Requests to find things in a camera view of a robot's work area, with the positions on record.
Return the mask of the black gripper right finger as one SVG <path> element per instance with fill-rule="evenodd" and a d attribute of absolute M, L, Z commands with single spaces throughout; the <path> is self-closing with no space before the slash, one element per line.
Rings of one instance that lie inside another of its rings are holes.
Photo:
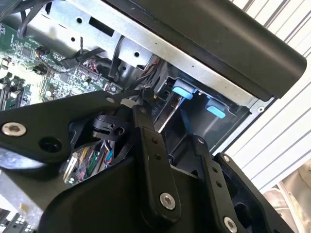
<path fill-rule="evenodd" d="M 207 143 L 191 137 L 199 159 L 206 215 L 214 233 L 290 233 L 292 230 L 266 198 L 226 154 L 212 156 Z"/>

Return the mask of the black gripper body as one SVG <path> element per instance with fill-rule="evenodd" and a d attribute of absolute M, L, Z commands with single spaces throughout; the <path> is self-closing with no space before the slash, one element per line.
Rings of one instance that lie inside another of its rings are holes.
<path fill-rule="evenodd" d="M 44 211 L 40 233 L 212 233 L 202 207 L 199 181 L 171 168 L 182 215 L 170 228 L 151 228 L 140 211 L 138 170 L 128 158 L 59 194 Z"/>

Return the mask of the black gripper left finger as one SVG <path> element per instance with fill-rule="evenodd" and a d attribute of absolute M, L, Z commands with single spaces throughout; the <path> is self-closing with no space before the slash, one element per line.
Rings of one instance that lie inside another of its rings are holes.
<path fill-rule="evenodd" d="M 60 172 L 69 156 L 102 139 L 117 143 L 121 162 L 135 159 L 146 224 L 170 228 L 179 221 L 177 188 L 149 109 L 121 104 L 135 94 L 96 91 L 1 112 L 0 168 L 17 187 L 15 193 L 27 195 L 42 210 L 40 217 L 28 216 L 29 223 L 38 228 L 48 205 L 68 189 Z"/>

